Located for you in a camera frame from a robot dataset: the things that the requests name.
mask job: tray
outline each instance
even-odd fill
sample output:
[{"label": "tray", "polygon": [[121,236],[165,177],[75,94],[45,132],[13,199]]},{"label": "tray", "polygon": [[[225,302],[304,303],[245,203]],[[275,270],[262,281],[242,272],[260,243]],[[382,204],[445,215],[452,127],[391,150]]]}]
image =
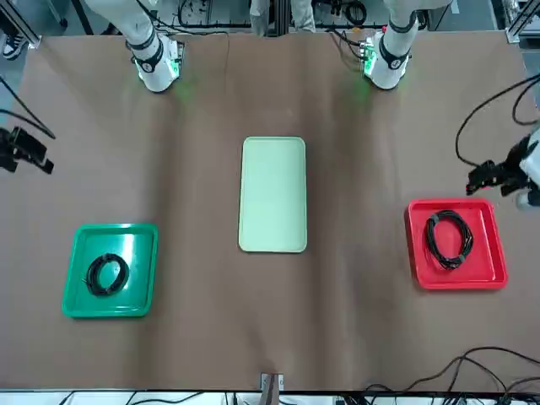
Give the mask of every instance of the tray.
[{"label": "tray", "polygon": [[[428,218],[441,209],[452,209],[467,222],[474,237],[471,253],[455,270],[444,269],[425,242]],[[506,286],[505,257],[491,204],[483,198],[412,200],[406,212],[409,257],[413,274],[425,289],[502,289]],[[459,254],[462,237],[456,225],[440,221],[435,227],[440,252]]]},{"label": "tray", "polygon": [[[89,224],[75,233],[62,312],[70,317],[143,316],[152,305],[158,230],[153,224]],[[128,276],[112,295],[96,296],[85,282],[90,264],[115,253],[128,265]],[[119,266],[103,266],[98,280],[106,287]]]},{"label": "tray", "polygon": [[305,249],[305,144],[301,138],[244,141],[238,244],[243,251],[300,253]]}]

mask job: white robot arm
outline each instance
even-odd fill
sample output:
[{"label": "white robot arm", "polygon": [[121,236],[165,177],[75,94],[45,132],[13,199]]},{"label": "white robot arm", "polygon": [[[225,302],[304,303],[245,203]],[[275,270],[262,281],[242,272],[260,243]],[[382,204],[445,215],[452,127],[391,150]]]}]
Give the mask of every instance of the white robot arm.
[{"label": "white robot arm", "polygon": [[486,160],[469,173],[467,195],[485,187],[500,186],[503,197],[521,190],[516,198],[519,209],[540,207],[540,125],[524,137],[508,153],[506,160],[496,164]]},{"label": "white robot arm", "polygon": [[179,78],[183,45],[157,33],[137,0],[86,0],[86,3],[124,34],[138,75],[150,91],[164,91]]},{"label": "white robot arm", "polygon": [[405,74],[414,38],[419,30],[416,10],[440,8],[451,0],[384,0],[390,11],[386,32],[369,40],[364,74],[380,89],[393,89]]}]

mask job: coiled black cable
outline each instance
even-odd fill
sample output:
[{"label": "coiled black cable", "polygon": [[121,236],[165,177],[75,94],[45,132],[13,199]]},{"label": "coiled black cable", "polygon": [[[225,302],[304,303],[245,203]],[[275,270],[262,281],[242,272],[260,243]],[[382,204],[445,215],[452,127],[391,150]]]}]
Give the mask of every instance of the coiled black cable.
[{"label": "coiled black cable", "polygon": [[[356,16],[353,16],[353,11],[355,13],[360,11],[361,17],[357,18]],[[365,23],[365,19],[367,19],[367,16],[368,12],[362,2],[354,0],[351,3],[347,4],[347,7],[345,7],[345,18],[355,27],[361,27]]]},{"label": "coiled black cable", "polygon": [[[120,271],[116,275],[115,281],[109,287],[100,284],[99,276],[101,269],[107,263],[116,262],[120,266]],[[107,296],[120,291],[127,280],[128,266],[124,259],[114,253],[106,253],[95,259],[86,274],[86,285],[92,295]]]},{"label": "coiled black cable", "polygon": [[[462,248],[460,250],[460,254],[456,257],[443,256],[437,247],[437,242],[435,241],[435,226],[441,219],[449,219],[453,221],[462,234]],[[451,209],[443,209],[442,211],[434,213],[431,217],[429,217],[425,226],[425,239],[431,254],[435,257],[435,259],[437,259],[437,262],[439,262],[440,265],[447,270],[454,270],[465,262],[466,257],[473,248],[474,242],[473,233],[465,220],[459,215],[459,213],[452,211]]]}]

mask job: table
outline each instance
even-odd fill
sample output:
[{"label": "table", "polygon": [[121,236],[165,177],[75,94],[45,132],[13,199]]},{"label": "table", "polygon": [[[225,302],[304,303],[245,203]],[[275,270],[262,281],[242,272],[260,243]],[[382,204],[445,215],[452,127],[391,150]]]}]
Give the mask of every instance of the table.
[{"label": "table", "polygon": [[[164,94],[143,87],[122,38],[47,38],[29,52],[20,94],[57,135],[46,140],[56,167],[0,173],[0,386],[255,390],[265,371],[287,390],[402,389],[473,346],[540,357],[536,214],[481,193],[508,265],[494,293],[419,289],[403,221],[414,197],[464,195],[457,128],[524,76],[504,33],[419,35],[392,92],[349,70],[328,34],[186,40],[184,78]],[[514,98],[472,120],[466,157],[501,160],[526,135]],[[307,145],[303,254],[237,246],[241,145],[269,135]],[[160,238],[150,313],[66,318],[75,230],[147,221]],[[504,354],[476,359],[506,379],[537,374]],[[465,366],[456,389],[494,385]]]}]

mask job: light green tray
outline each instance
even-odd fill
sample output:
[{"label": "light green tray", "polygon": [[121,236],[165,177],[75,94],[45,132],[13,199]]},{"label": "light green tray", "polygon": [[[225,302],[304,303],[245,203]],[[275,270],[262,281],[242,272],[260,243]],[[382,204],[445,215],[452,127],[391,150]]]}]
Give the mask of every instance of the light green tray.
[{"label": "light green tray", "polygon": [[247,138],[242,150],[240,248],[302,252],[307,246],[306,206],[304,141]]}]

